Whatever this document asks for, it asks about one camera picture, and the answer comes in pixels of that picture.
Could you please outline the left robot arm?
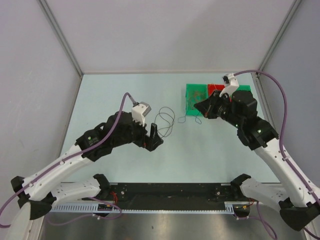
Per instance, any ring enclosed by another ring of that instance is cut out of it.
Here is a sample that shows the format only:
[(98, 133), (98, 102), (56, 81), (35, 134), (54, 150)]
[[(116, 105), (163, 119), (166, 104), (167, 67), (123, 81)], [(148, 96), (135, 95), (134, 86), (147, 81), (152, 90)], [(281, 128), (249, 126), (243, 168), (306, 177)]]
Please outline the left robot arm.
[(151, 124), (150, 131), (146, 127), (146, 124), (135, 120), (130, 112), (122, 111), (87, 130), (64, 155), (41, 171), (29, 177), (16, 176), (11, 180), (19, 207), (30, 206), (29, 218), (36, 220), (58, 204), (85, 198), (107, 199), (112, 187), (102, 173), (95, 174), (85, 182), (62, 182), (81, 168), (111, 154), (114, 148), (133, 143), (150, 152), (154, 151), (164, 141), (158, 135), (155, 123)]

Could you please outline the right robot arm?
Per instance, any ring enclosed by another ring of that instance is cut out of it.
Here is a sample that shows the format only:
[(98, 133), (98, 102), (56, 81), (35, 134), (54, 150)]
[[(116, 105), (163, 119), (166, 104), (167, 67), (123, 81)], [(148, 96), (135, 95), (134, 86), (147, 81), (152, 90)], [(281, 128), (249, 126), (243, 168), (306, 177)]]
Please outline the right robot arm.
[(320, 198), (313, 197), (320, 194), (320, 189), (309, 179), (307, 188), (297, 176), (299, 167), (282, 156), (279, 135), (268, 121), (258, 116), (257, 105), (250, 91), (239, 90), (232, 96), (223, 96), (215, 90), (194, 107), (207, 119), (221, 118), (236, 127), (241, 143), (269, 166), (283, 187), (276, 190), (243, 173), (231, 181), (231, 196), (237, 201), (246, 197), (261, 202), (279, 212), (291, 229), (301, 231), (320, 214)]

